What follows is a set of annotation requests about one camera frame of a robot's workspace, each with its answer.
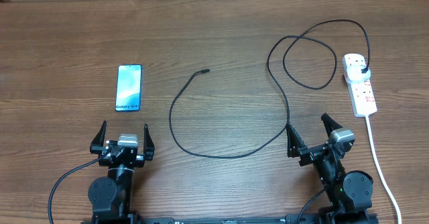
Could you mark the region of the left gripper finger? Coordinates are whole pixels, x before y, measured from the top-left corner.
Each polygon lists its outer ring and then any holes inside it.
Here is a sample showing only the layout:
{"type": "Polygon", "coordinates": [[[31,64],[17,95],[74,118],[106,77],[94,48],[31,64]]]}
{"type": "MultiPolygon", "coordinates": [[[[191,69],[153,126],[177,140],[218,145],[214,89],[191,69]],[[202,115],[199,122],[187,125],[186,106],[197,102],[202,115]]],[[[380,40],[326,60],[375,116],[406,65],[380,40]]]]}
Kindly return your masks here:
{"type": "Polygon", "coordinates": [[[103,121],[103,124],[101,125],[101,128],[90,143],[90,153],[92,154],[102,154],[104,148],[104,142],[105,142],[105,133],[107,128],[107,122],[103,121]]]}
{"type": "Polygon", "coordinates": [[[153,160],[155,146],[150,137],[148,125],[144,125],[143,154],[145,160],[153,160]]]}

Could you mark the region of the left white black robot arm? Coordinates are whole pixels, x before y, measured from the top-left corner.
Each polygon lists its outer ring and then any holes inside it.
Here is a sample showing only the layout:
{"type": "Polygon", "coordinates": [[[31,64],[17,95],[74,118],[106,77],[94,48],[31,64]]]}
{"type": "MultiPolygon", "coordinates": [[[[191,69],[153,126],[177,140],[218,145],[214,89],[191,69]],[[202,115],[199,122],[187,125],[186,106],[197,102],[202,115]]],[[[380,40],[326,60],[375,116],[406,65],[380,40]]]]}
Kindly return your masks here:
{"type": "Polygon", "coordinates": [[[93,207],[92,223],[143,223],[142,217],[131,210],[133,175],[136,168],[153,160],[155,146],[147,125],[144,125],[143,153],[138,152],[135,134],[122,133],[117,140],[105,141],[107,122],[90,143],[90,153],[98,155],[100,166],[108,168],[107,175],[94,180],[88,188],[93,207]]]}

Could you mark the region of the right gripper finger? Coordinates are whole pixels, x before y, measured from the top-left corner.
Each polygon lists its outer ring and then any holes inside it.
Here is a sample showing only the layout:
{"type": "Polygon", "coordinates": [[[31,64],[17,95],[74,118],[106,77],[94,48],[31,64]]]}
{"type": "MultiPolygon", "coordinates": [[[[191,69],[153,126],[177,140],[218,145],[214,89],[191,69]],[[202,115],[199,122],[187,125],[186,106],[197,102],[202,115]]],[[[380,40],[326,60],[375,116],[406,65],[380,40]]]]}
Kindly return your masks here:
{"type": "Polygon", "coordinates": [[[286,133],[288,141],[288,157],[295,158],[301,156],[302,151],[306,150],[307,146],[290,122],[287,122],[286,124],[286,133]]]}
{"type": "Polygon", "coordinates": [[[334,135],[334,131],[341,129],[342,125],[337,123],[333,118],[331,118],[327,113],[324,113],[320,117],[321,121],[324,124],[324,128],[326,130],[326,134],[328,137],[332,137],[334,135]]]}

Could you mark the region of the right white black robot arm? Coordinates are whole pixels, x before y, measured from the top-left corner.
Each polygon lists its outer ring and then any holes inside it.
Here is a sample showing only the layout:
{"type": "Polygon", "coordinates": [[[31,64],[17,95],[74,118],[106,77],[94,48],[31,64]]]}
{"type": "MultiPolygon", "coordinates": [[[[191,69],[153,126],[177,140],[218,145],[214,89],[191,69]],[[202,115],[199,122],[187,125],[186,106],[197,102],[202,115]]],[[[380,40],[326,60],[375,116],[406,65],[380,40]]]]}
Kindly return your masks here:
{"type": "Polygon", "coordinates": [[[299,165],[313,165],[323,185],[298,214],[285,216],[286,223],[377,223],[372,207],[373,178],[360,170],[346,172],[341,159],[355,142],[354,133],[323,114],[328,139],[309,148],[291,123],[286,124],[288,157],[299,165]]]}

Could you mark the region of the blue Galaxy smartphone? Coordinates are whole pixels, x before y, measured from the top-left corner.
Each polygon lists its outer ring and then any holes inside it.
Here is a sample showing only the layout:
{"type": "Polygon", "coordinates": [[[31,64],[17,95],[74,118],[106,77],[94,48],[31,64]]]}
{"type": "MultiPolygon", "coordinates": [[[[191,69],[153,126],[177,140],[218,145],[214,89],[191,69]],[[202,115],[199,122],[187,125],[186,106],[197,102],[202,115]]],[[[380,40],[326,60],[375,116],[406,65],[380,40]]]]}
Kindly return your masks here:
{"type": "Polygon", "coordinates": [[[115,110],[139,111],[143,84],[143,67],[140,64],[120,65],[117,74],[115,110]]]}

